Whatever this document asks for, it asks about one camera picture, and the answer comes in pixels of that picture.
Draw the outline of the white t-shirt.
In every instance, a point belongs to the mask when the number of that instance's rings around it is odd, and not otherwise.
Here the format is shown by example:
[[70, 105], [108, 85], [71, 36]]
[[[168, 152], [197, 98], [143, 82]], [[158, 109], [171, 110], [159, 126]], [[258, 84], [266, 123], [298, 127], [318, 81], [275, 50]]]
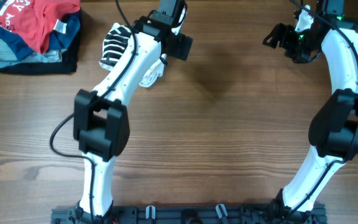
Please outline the white t-shirt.
[[[131, 32], [127, 26], [114, 23], [103, 40], [101, 68], [112, 71], [128, 46]], [[145, 73], [139, 85], [150, 88], [158, 78], [163, 76], [165, 65], [158, 59]]]

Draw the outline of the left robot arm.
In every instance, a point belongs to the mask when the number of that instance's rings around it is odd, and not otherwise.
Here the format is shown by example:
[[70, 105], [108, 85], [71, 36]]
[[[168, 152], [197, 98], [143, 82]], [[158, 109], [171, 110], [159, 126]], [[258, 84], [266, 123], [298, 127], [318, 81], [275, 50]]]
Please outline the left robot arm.
[[127, 107], [147, 73], [166, 56], [186, 60], [192, 38], [180, 33], [185, 1], [161, 1], [133, 25], [115, 23], [104, 42], [101, 64], [109, 75], [74, 101], [73, 137], [85, 165], [85, 184], [75, 208], [76, 223], [112, 223], [112, 175], [130, 135]]

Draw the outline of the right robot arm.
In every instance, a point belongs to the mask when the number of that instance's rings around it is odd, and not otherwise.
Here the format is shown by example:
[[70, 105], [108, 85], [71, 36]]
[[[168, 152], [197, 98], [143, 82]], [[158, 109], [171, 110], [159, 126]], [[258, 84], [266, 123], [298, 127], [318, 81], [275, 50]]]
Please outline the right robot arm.
[[305, 160], [268, 207], [269, 222], [316, 221], [318, 195], [358, 155], [358, 21], [344, 15], [343, 1], [318, 1], [314, 9], [295, 1], [295, 6], [296, 24], [277, 24], [263, 44], [283, 48], [295, 64], [324, 55], [332, 93], [310, 123]]

